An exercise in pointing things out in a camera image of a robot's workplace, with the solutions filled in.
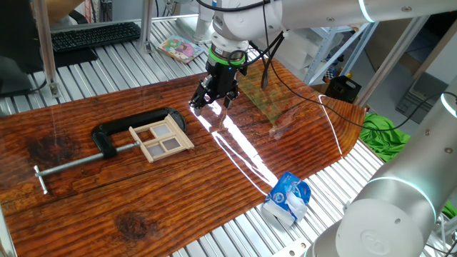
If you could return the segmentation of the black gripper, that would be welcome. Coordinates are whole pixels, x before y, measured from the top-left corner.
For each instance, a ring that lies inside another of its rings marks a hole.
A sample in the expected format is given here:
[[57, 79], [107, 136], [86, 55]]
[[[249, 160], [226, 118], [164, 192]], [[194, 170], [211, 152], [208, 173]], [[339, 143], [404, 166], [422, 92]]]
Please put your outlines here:
[[219, 63], [213, 59], [206, 62], [208, 76], [199, 81], [199, 85], [189, 101], [189, 106], [194, 110], [196, 116], [201, 115], [202, 108], [207, 101], [215, 101], [224, 98], [224, 107], [229, 109], [233, 100], [238, 97], [238, 81], [236, 74], [247, 74], [247, 68], [234, 68]]

